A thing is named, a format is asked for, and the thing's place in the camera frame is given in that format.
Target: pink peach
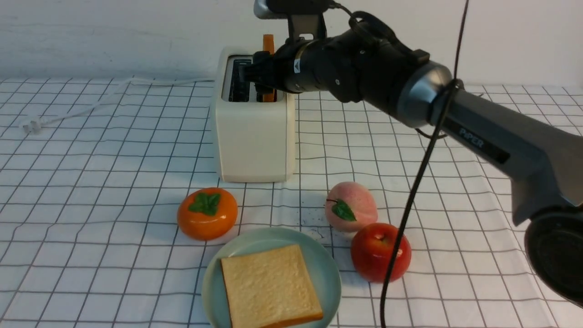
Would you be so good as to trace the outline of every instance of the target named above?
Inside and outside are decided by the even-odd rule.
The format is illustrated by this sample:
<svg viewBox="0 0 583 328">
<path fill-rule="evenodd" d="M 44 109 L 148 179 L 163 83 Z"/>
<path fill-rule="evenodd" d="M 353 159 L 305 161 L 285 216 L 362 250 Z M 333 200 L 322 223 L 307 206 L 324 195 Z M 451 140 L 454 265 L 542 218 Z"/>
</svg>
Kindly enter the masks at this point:
<svg viewBox="0 0 583 328">
<path fill-rule="evenodd" d="M 378 220 L 377 205 L 373 195 L 356 182 L 335 185 L 326 198 L 326 219 L 342 232 L 356 232 Z"/>
</svg>

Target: toast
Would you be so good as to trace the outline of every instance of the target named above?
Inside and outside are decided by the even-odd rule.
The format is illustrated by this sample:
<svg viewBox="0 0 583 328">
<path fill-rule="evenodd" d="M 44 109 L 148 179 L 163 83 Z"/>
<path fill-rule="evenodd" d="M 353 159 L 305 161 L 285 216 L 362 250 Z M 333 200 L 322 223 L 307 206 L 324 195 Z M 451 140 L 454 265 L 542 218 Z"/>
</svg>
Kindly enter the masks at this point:
<svg viewBox="0 0 583 328">
<path fill-rule="evenodd" d="M 233 328 L 281 328 L 324 317 L 299 245 L 221 259 Z"/>
</svg>

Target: black joint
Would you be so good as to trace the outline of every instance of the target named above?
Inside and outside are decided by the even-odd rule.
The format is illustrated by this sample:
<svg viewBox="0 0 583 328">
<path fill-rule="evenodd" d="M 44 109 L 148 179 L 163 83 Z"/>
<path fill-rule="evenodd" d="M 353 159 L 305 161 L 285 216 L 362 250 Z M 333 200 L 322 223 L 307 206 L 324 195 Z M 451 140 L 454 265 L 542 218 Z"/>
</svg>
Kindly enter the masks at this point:
<svg viewBox="0 0 583 328">
<path fill-rule="evenodd" d="M 421 49 L 411 51 L 408 54 L 408 57 L 414 64 L 417 65 L 423 65 L 429 62 L 429 53 Z"/>
</svg>

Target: plate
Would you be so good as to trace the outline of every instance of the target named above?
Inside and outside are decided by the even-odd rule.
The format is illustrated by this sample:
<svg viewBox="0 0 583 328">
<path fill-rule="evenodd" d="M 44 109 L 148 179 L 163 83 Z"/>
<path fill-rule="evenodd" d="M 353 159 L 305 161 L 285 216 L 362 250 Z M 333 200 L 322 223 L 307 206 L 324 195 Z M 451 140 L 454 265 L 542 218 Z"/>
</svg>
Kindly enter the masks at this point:
<svg viewBox="0 0 583 328">
<path fill-rule="evenodd" d="M 229 303 L 223 282 L 220 259 L 262 252 L 290 244 L 300 245 L 324 318 L 294 327 L 326 328 L 336 316 L 342 293 L 340 272 L 328 251 L 311 237 L 286 228 L 251 230 L 224 245 L 210 261 L 202 280 L 202 302 L 206 318 L 213 327 L 231 327 Z"/>
</svg>

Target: persimmon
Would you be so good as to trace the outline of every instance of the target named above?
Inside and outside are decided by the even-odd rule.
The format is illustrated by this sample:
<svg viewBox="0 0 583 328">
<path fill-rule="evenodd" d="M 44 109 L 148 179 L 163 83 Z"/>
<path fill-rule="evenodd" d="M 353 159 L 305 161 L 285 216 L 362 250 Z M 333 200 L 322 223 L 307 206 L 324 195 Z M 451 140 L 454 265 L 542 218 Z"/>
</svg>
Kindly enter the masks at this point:
<svg viewBox="0 0 583 328">
<path fill-rule="evenodd" d="M 222 188 L 205 188 L 188 195 L 177 213 L 182 232 L 197 240 L 211 240 L 229 231 L 237 220 L 237 200 Z"/>
</svg>

